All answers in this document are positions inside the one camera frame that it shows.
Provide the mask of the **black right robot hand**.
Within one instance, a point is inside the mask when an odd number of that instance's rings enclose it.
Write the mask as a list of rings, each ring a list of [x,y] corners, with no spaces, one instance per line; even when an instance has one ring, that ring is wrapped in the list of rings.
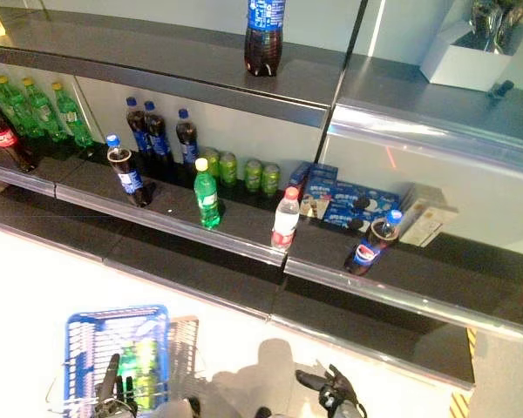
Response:
[[[297,369],[295,378],[304,387],[318,393],[319,404],[329,418],[368,416],[350,381],[333,364],[323,376]]]

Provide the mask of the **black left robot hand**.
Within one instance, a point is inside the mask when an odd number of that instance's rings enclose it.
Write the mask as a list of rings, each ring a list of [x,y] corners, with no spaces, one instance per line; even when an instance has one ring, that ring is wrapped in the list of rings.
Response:
[[[93,417],[136,417],[137,412],[126,399],[124,385],[121,385],[119,370],[119,354],[113,354],[105,372],[104,379],[97,390],[97,403],[93,407]]]

